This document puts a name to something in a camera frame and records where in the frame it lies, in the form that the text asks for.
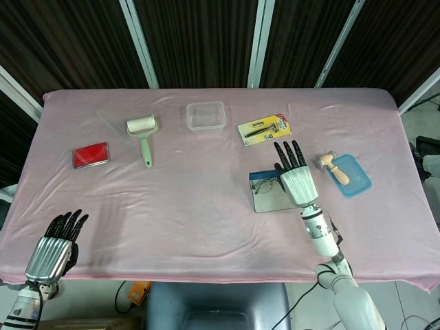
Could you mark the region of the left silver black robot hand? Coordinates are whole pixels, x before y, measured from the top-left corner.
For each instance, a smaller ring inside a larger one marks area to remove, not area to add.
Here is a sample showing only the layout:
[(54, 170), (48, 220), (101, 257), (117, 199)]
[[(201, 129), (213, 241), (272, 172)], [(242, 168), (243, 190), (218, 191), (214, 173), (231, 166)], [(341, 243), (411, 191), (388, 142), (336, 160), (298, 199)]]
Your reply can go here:
[(77, 263), (76, 242), (89, 215), (81, 209), (55, 217), (38, 240), (25, 269), (28, 281), (53, 285)]

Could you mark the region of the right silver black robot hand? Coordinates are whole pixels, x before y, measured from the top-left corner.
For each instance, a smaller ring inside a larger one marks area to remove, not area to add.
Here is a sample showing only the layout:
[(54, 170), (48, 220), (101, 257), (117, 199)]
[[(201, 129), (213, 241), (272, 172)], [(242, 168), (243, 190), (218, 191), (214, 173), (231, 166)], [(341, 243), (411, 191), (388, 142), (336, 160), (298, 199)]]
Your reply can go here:
[(280, 160), (280, 163), (274, 164), (274, 168), (290, 202), (297, 208), (315, 204), (318, 191), (297, 141), (293, 140), (291, 144), (284, 141), (283, 147), (275, 142), (274, 147)]

